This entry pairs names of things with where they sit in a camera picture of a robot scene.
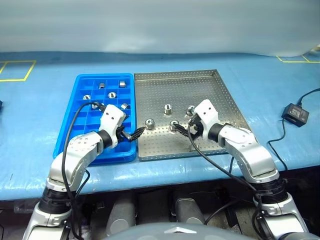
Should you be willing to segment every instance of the stainless steel tray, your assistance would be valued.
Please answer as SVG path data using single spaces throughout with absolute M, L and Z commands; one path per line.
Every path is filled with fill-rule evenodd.
M 172 120 L 187 128 L 185 117 L 190 105 L 209 99 L 222 123 L 250 129 L 217 70 L 155 72 L 134 74 L 137 127 L 154 119 L 155 128 L 145 130 L 138 139 L 141 161 L 194 156 L 189 139 L 169 129 Z M 172 105 L 172 114 L 164 114 L 164 106 Z M 206 154 L 223 154 L 224 149 L 213 141 L 197 139 L 196 144 Z

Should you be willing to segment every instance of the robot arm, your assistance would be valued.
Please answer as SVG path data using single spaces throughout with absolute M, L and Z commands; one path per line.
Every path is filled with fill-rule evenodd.
M 189 124 L 197 126 L 194 138 L 202 136 L 225 148 L 236 159 L 245 180 L 261 196 L 261 201 L 253 199 L 259 210 L 255 220 L 266 239 L 278 240 L 288 233 L 308 232 L 292 196 L 279 179 L 271 154 L 256 141 L 250 130 L 227 123 L 222 125 L 218 112 L 208 99 L 195 107 Z M 186 135 L 181 127 L 177 129 Z
M 105 148 L 115 148 L 119 141 L 123 141 L 123 137 L 131 142 L 143 133 L 144 127 L 137 129 L 132 135 L 124 132 L 122 123 L 125 118 L 124 112 L 109 104 L 103 111 L 98 132 L 78 135 L 69 141 L 65 157 L 65 176 L 73 195 L 76 194 L 88 165 Z M 51 164 L 42 198 L 34 207 L 23 240 L 62 239 L 63 235 L 69 234 L 66 223 L 71 214 L 71 200 L 62 176 L 62 159 L 61 152 Z

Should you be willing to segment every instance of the white wall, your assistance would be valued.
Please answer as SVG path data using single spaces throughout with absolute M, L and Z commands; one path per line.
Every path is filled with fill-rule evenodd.
M 0 52 L 297 56 L 320 43 L 320 0 L 1 0 Z

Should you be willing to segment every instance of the blue tablecloth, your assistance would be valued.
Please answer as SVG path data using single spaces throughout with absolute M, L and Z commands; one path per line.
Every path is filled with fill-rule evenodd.
M 312 56 L 319 61 L 320 56 Z M 26 74 L 25 64 L 8 63 L 0 73 L 0 200 L 40 197 L 76 76 L 217 69 L 258 141 L 282 135 L 281 114 L 289 103 L 320 88 L 319 63 L 285 63 L 253 54 L 111 54 L 70 52 L 0 53 L 1 61 L 36 60 L 26 81 L 1 81 Z M 289 169 L 320 165 L 320 92 L 305 97 L 310 112 L 303 127 L 286 124 L 274 143 Z M 230 156 L 211 157 L 226 169 Z M 280 170 L 284 167 L 274 156 Z M 225 178 L 201 157 L 89 167 L 83 193 Z M 233 173 L 240 175 L 237 164 Z

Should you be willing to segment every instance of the hex nut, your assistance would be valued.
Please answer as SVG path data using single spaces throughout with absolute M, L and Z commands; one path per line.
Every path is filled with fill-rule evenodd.
M 195 149 L 195 147 L 191 144 L 190 147 L 189 147 L 189 152 L 194 152 L 194 151 L 196 151 L 196 149 Z
M 172 106 L 171 104 L 164 105 L 164 113 L 167 115 L 172 114 Z
M 104 82 L 100 82 L 99 89 L 104 89 L 106 87 Z
M 120 81 L 119 82 L 119 87 L 120 88 L 125 88 L 127 86 L 126 82 L 125 81 Z
M 178 120 L 173 120 L 170 122 L 170 130 L 175 132 L 177 131 L 177 127 L 175 126 L 175 124 L 179 124 L 179 121 Z
M 155 128 L 155 121 L 152 118 L 145 120 L 144 124 L 146 129 L 152 130 Z
M 91 99 L 91 96 L 90 96 L 90 95 L 84 95 L 82 99 L 83 99 L 83 100 L 90 100 L 90 99 Z
M 98 106 L 97 105 L 91 105 L 91 108 L 93 109 L 93 110 L 95 110 L 95 109 L 97 109 L 98 108 Z
M 124 103 L 121 105 L 121 108 L 122 108 L 122 109 L 129 109 L 130 106 L 129 106 L 127 103 L 124 102 Z
M 194 111 L 195 111 L 195 106 L 194 105 L 190 105 L 187 110 L 185 111 L 185 114 L 188 116 L 193 116 L 194 115 Z
M 116 97 L 117 97 L 117 94 L 115 92 L 112 91 L 108 93 L 108 98 L 115 99 Z
M 100 106 L 104 106 L 105 104 L 102 102 L 100 103 Z M 99 111 L 101 112 L 101 108 L 99 107 Z

